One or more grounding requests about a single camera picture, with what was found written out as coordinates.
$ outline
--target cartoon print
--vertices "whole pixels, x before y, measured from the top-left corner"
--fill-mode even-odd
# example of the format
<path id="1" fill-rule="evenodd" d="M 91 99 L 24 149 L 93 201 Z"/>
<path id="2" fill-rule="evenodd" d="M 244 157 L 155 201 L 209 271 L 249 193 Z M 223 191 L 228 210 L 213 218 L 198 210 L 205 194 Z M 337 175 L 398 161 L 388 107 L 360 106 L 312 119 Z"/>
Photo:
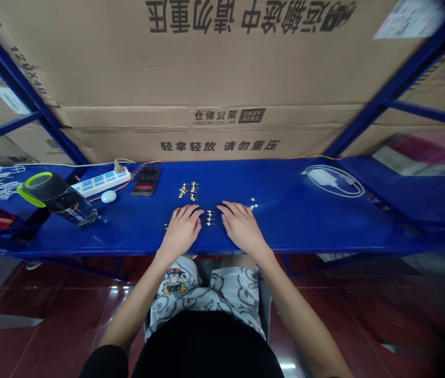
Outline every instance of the cartoon print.
<path id="1" fill-rule="evenodd" d="M 182 271 L 179 268 L 171 268 L 166 272 L 167 276 L 164 281 L 163 293 L 171 294 L 175 292 L 186 291 Z"/>

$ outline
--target shelf surface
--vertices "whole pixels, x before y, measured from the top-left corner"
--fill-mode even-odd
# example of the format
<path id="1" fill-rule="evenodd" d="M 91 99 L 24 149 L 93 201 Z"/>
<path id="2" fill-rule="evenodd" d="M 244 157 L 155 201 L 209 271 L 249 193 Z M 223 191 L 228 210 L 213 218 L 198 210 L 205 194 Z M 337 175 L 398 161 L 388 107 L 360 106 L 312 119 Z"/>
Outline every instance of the shelf surface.
<path id="1" fill-rule="evenodd" d="M 31 176 L 46 171 L 57 173 L 62 178 L 68 179 L 72 175 L 72 172 L 74 171 L 74 168 L 72 167 L 59 166 L 59 165 L 26 165 L 25 168 L 26 168 L 25 172 L 15 174 L 7 182 L 12 182 L 12 181 L 25 182 Z M 38 207 L 26 201 L 18 193 L 13 194 L 6 200 L 0 199 L 0 208 L 13 215 L 20 217 L 24 221 L 27 220 L 29 217 L 31 217 L 38 210 Z M 18 224 L 19 221 L 14 221 L 13 223 L 14 226 Z"/>
<path id="2" fill-rule="evenodd" d="M 257 204 L 254 215 L 262 233 L 271 248 L 281 253 L 382 251 L 403 238 L 401 229 L 365 197 L 329 194 L 301 175 L 307 166 L 320 163 L 318 159 L 160 163 L 156 195 L 131 196 L 132 181 L 117 192 L 113 203 L 93 202 L 100 218 L 83 228 L 53 214 L 21 254 L 154 254 L 173 210 L 193 204 L 187 196 L 178 198 L 182 183 L 191 181 L 199 183 L 195 203 L 205 211 L 216 211 L 213 226 L 206 226 L 206 213 L 201 216 L 202 229 L 192 253 L 237 250 L 216 208 L 222 200 Z M 91 167 L 82 179 L 105 171 L 107 167 Z"/>
<path id="3" fill-rule="evenodd" d="M 445 222 L 445 176 L 401 176 L 371 156 L 345 158 L 336 164 L 408 218 Z"/>

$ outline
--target black shirt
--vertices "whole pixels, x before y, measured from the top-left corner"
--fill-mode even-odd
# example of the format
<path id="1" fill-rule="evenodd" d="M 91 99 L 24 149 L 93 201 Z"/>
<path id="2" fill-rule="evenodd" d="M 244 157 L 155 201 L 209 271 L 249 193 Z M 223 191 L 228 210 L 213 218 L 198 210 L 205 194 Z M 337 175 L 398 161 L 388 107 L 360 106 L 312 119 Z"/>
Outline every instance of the black shirt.
<path id="1" fill-rule="evenodd" d="M 222 311 L 182 311 L 149 338 L 137 377 L 283 377 L 266 341 Z M 128 357 L 115 345 L 96 349 L 79 378 L 127 378 Z"/>

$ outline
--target water bottle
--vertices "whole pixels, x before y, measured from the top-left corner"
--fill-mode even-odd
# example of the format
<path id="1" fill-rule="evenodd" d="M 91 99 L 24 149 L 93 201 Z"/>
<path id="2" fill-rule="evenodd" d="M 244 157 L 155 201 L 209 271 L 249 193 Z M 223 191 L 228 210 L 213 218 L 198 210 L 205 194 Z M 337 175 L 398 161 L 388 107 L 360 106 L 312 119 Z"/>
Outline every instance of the water bottle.
<path id="1" fill-rule="evenodd" d="M 17 191 L 35 206 L 47 207 L 79 227 L 88 226 L 98 218 L 98 210 L 56 173 L 36 174 Z"/>

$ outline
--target warehouse shelf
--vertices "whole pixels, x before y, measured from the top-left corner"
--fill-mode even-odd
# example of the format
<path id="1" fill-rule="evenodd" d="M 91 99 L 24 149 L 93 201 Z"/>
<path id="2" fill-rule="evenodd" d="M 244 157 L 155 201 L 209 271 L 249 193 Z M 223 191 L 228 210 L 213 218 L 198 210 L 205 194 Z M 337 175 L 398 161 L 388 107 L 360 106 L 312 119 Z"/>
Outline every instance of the warehouse shelf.
<path id="1" fill-rule="evenodd" d="M 444 111 L 399 100 L 443 54 L 445 23 L 389 80 L 324 155 L 339 157 L 389 108 L 445 122 Z M 1 45 L 0 76 L 31 112 L 0 126 L 0 136 L 38 120 L 76 164 L 87 164 L 87 159 L 63 134 L 58 120 Z M 94 202 L 101 218 L 87 228 L 74 227 L 57 216 L 49 217 L 43 224 L 31 223 L 37 212 L 26 201 L 13 197 L 0 202 L 0 207 L 21 214 L 21 223 L 13 233 L 0 234 L 0 254 L 123 279 L 117 275 L 119 264 L 113 273 L 109 273 L 84 266 L 69 257 L 153 254 L 161 243 L 163 224 L 168 222 L 172 209 L 185 204 L 172 193 L 177 193 L 187 172 L 195 174 L 200 187 L 206 187 L 203 205 L 212 209 L 224 198 L 245 205 L 251 205 L 250 198 L 255 198 L 259 204 L 255 216 L 263 233 L 272 248 L 284 256 L 304 252 L 358 253 L 329 262 L 322 269 L 368 257 L 445 250 L 445 177 L 398 177 L 371 157 L 350 157 L 327 163 L 341 166 L 360 179 L 373 195 L 398 215 L 396 219 L 365 197 L 338 197 L 313 186 L 301 172 L 315 163 L 325 163 L 325 160 L 161 163 L 162 177 L 155 196 L 131 196 L 130 185 L 119 192 L 118 200 L 110 206 Z M 29 167 L 24 175 L 30 176 L 43 169 L 42 166 Z M 49 170 L 56 171 L 57 168 L 50 166 Z M 89 178 L 104 171 L 104 167 L 91 167 L 63 170 L 62 174 Z M 432 193 L 425 194 L 431 187 L 434 188 Z M 231 253 L 234 245 L 220 223 L 216 227 L 207 227 L 200 234 L 193 252 Z M 403 223 L 416 226 L 417 233 L 410 234 Z M 21 243 L 22 233 L 32 228 L 37 231 L 36 235 L 28 243 Z"/>

